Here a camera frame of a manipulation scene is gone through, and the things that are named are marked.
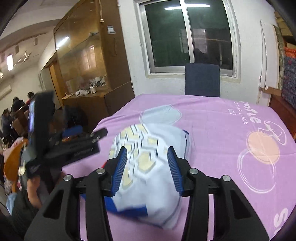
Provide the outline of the person's left hand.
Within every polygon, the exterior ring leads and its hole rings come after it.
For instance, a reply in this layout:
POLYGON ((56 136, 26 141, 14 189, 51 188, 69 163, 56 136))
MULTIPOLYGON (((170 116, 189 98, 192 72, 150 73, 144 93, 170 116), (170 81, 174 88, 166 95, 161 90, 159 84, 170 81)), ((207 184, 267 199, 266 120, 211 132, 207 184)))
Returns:
POLYGON ((40 180, 40 176, 35 176, 27 180, 27 195, 29 202, 37 209, 42 207, 42 203, 37 194, 37 189, 40 186, 40 180))

